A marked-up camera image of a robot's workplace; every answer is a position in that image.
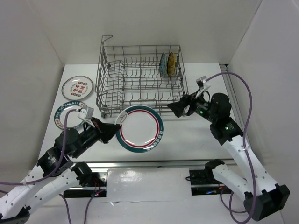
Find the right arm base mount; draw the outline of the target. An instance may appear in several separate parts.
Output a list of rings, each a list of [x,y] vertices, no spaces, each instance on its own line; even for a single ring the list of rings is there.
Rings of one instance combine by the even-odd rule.
[[[223,183],[216,180],[208,180],[204,170],[189,170],[189,175],[185,179],[191,185],[192,196],[219,195],[220,193],[231,193],[231,190],[228,189]]]

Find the yellow patterned small plate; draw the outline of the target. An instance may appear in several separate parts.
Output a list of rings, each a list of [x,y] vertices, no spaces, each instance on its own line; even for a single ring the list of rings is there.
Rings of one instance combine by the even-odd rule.
[[[175,56],[173,52],[171,52],[168,56],[168,61],[167,61],[167,75],[169,77],[172,77],[176,68],[176,62],[175,62]]]

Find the white plate red characters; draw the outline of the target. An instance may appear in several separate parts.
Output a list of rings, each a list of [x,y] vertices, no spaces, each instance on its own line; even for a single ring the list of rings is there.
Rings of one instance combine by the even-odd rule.
[[[74,76],[64,82],[61,93],[68,100],[82,100],[91,95],[93,81],[86,76]]]

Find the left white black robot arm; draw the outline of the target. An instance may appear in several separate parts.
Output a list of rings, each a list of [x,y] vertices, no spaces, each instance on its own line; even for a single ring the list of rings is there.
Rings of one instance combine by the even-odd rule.
[[[35,209],[60,193],[89,185],[95,178],[90,167],[86,162],[74,164],[71,159],[98,141],[107,144],[120,128],[119,124],[92,118],[81,133],[75,128],[64,129],[22,182],[1,197],[0,222],[23,224]]]

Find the blue patterned small plate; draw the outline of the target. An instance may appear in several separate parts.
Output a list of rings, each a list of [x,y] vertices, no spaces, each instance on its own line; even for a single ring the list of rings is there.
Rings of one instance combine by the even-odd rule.
[[[160,76],[164,76],[166,74],[167,70],[167,60],[166,60],[166,54],[162,53],[160,57],[160,63],[159,63],[159,74]]]

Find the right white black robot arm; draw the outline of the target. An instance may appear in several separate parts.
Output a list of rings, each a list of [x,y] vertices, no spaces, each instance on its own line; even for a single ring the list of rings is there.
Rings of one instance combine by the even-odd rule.
[[[243,201],[246,212],[255,221],[283,209],[290,190],[269,175],[248,146],[243,131],[230,116],[231,103],[227,95],[216,93],[210,101],[195,94],[184,95],[167,106],[178,118],[196,113],[208,120],[212,135],[229,152],[244,175],[240,177],[222,160],[215,159],[205,164],[207,182],[225,184]]]

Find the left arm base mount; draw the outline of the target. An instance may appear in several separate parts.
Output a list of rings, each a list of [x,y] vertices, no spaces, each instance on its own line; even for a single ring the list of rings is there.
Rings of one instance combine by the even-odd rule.
[[[71,187],[63,192],[65,198],[103,198],[107,196],[107,169],[93,171],[90,181],[86,184]]]

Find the green rim lettered plate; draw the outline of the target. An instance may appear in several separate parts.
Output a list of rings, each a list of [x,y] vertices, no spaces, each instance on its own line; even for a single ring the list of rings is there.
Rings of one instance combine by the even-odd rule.
[[[68,101],[61,105],[54,114],[54,123],[59,129],[64,129],[65,116],[68,111],[78,110],[87,105],[81,101],[73,100]],[[80,128],[83,125],[83,121],[78,118],[79,112],[71,112],[67,118],[68,128]]]

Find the green red rimmed white plate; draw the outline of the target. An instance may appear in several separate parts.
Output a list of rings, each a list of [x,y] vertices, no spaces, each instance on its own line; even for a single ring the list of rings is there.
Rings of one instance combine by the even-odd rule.
[[[164,124],[151,107],[134,105],[124,109],[115,124],[120,125],[115,137],[119,144],[133,153],[146,153],[161,142]]]

